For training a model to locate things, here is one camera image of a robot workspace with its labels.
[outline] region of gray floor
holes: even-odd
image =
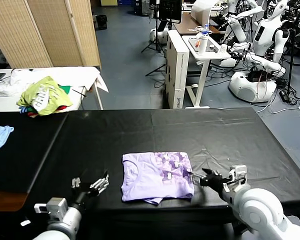
[[[131,10],[130,6],[95,9],[98,14],[106,14],[108,19],[107,29],[96,32],[102,63],[101,75],[109,88],[109,93],[100,93],[103,106],[107,110],[160,109],[164,102],[163,89],[162,87],[154,88],[154,84],[156,81],[163,80],[164,76],[157,73],[152,77],[145,77],[145,74],[163,64],[165,59],[162,54],[150,49],[141,53],[141,50],[148,44],[149,32],[154,28],[155,21],[151,20],[149,24],[147,17],[128,13]],[[300,58],[297,58],[295,62],[300,63]],[[198,68],[193,59],[190,60],[189,68]],[[206,85],[225,79],[212,79]],[[188,79],[188,83],[196,81],[198,78]],[[300,97],[300,66],[294,67],[291,84]],[[262,107],[252,106],[236,99],[227,87],[228,82],[205,88],[201,106],[208,105],[212,108],[253,107],[256,111],[262,109]],[[184,107],[188,106],[191,106],[191,103],[186,93]],[[85,110],[98,109],[91,94],[84,99],[82,107]],[[280,97],[277,96],[272,108],[274,111],[278,111],[291,108],[291,106],[282,103]],[[287,110],[273,114],[266,109],[260,112],[259,116],[300,168],[300,111]],[[248,239],[254,239],[249,233],[246,233],[246,236],[249,236]]]

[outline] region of water bottle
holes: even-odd
[[[201,32],[201,41],[200,41],[200,47],[199,47],[199,55],[202,56],[207,49],[208,45],[208,35],[212,33],[212,31],[209,29],[209,24],[205,24],[203,31]]]

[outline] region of black table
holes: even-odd
[[[23,206],[67,115],[33,119],[18,112],[0,112],[0,126],[14,127],[0,148],[0,211]]]
[[[300,169],[252,108],[156,109],[70,112],[47,156],[27,204],[71,195],[71,179],[94,181],[109,171],[110,185],[89,206],[91,214],[118,221],[149,218],[231,222],[227,204],[209,188],[195,190],[191,201],[169,199],[158,206],[122,202],[122,155],[187,152],[195,172],[245,164],[248,183],[282,202],[287,215],[300,213]]]

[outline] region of white box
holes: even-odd
[[[182,109],[184,105],[185,89],[166,89],[166,98],[171,109]]]
[[[168,31],[166,45],[165,92],[169,107],[183,107],[189,49],[176,30]]]

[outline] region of white table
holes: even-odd
[[[40,71],[44,68],[34,68],[33,71]],[[4,73],[5,75],[2,77],[6,78],[11,76],[12,69],[0,69],[0,73]],[[98,87],[96,81],[93,83],[92,88],[94,91],[94,97],[96,101],[98,102],[100,109],[103,110],[103,105],[101,102],[101,98],[98,92]],[[73,103],[71,106],[67,107],[67,111],[76,111],[79,109],[82,99],[84,98],[83,95],[85,95],[87,92],[86,88],[84,86],[80,87],[71,87],[70,92],[68,93],[68,96]],[[17,105],[17,101],[20,99],[20,95],[15,96],[0,96],[0,112],[19,112],[19,106]]]
[[[207,73],[208,73],[208,67],[210,60],[218,60],[218,59],[229,59],[231,58],[230,54],[227,52],[214,52],[214,51],[207,51],[204,53],[204,55],[199,55],[196,50],[191,46],[189,39],[196,38],[195,35],[185,35],[182,36],[183,41],[185,42],[186,46],[189,48],[191,54],[193,57],[198,61],[196,64],[201,65],[202,64],[202,69],[201,69],[201,74],[200,74],[200,79],[196,91],[196,95],[194,94],[193,91],[193,86],[186,86],[186,90],[189,93],[191,102],[193,104],[193,107],[196,109],[199,108],[207,108],[207,107],[201,107],[200,106],[200,101],[202,98],[202,93],[204,91],[204,86],[207,78]],[[207,47],[209,47],[210,44],[213,44],[215,48],[220,50],[221,46],[213,40],[210,36],[208,37],[208,44]]]

